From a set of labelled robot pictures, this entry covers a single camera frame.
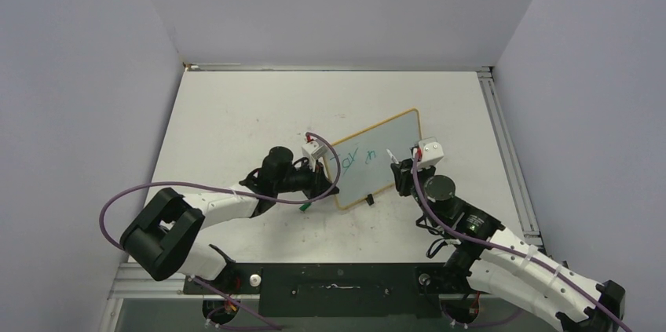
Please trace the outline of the green capped whiteboard marker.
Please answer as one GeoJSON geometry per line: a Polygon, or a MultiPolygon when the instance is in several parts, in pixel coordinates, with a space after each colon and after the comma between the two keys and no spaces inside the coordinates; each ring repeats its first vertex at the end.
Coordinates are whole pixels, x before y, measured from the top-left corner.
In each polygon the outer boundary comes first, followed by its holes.
{"type": "Polygon", "coordinates": [[[393,152],[390,149],[386,149],[386,152],[387,152],[388,156],[390,157],[390,161],[393,164],[398,165],[400,163],[400,161],[397,159],[397,157],[393,154],[393,152]]]}

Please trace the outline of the yellow framed whiteboard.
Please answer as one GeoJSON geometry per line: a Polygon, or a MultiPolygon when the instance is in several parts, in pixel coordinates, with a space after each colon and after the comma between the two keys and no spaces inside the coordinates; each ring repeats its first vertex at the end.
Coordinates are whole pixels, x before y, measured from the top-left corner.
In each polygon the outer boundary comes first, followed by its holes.
{"type": "Polygon", "coordinates": [[[335,195],[338,209],[347,210],[366,202],[368,194],[376,197],[393,187],[392,162],[386,149],[399,161],[409,159],[410,148],[421,138],[419,111],[412,108],[334,143],[338,159],[327,153],[324,168],[332,181],[340,175],[335,195]]]}

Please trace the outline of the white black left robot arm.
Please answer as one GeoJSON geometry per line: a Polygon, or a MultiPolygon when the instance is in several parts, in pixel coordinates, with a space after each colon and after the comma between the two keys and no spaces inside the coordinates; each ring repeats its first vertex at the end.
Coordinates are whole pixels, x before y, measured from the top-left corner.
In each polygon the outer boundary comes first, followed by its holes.
{"type": "Polygon", "coordinates": [[[269,150],[257,169],[226,192],[181,194],[160,189],[121,235],[119,246],[154,280],[175,273],[196,276],[217,294],[234,282],[233,259],[213,244],[197,242],[199,232],[240,218],[254,218],[276,205],[283,193],[302,192],[307,200],[336,195],[339,189],[327,178],[313,144],[305,155],[277,146],[269,150]]]}

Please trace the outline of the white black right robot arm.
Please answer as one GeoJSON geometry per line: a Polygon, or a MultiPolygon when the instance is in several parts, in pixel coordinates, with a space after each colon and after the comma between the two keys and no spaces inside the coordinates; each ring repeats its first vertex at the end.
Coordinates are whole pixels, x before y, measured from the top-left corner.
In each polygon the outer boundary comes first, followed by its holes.
{"type": "Polygon", "coordinates": [[[395,188],[423,214],[418,227],[454,246],[444,278],[454,291],[497,296],[556,331],[628,331],[626,290],[599,282],[554,261],[501,221],[456,195],[453,180],[420,157],[390,168],[395,188]]]}

